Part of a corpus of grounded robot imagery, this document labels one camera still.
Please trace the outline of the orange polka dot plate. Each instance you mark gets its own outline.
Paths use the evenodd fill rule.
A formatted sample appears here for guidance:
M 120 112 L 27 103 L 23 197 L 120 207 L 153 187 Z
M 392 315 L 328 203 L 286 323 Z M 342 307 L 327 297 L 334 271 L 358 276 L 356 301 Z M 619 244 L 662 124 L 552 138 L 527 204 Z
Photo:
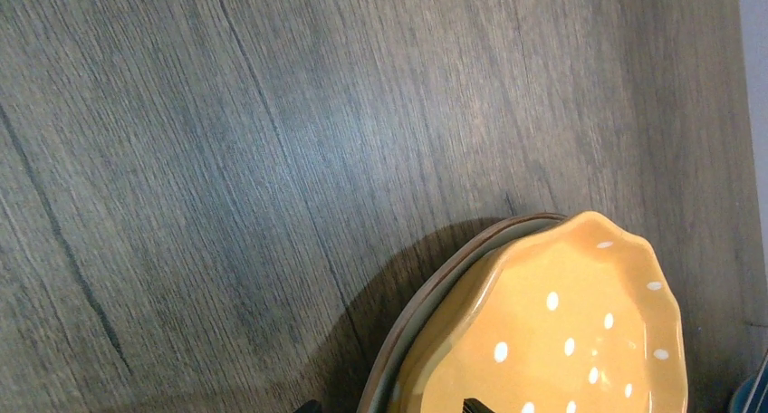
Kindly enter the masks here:
M 683 412 L 677 301 L 651 244 L 586 211 L 499 245 L 437 301 L 388 412 Z

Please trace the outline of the blue polka dot plate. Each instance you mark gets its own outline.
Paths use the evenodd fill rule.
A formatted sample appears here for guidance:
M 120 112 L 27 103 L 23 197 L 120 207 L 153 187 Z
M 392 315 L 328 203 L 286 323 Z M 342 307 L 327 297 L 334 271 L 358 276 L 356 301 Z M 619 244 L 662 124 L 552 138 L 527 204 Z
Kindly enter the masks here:
M 758 371 L 734 392 L 728 413 L 767 413 L 767 361 L 764 356 Z

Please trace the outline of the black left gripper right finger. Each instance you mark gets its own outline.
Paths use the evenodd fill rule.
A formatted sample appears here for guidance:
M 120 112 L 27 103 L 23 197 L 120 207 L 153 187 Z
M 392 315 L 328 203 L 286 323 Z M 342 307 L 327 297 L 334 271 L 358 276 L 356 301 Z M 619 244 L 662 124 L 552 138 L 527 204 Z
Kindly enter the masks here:
M 462 406 L 463 413 L 494 413 L 486 404 L 479 399 L 464 399 Z

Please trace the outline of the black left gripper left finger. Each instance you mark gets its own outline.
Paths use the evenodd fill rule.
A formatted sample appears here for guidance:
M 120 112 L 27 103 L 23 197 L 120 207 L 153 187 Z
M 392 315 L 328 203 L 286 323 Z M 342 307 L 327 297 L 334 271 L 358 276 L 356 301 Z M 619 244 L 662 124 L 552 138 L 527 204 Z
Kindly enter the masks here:
M 294 413 L 322 413 L 322 404 L 316 399 L 311 399 L 298 407 Z

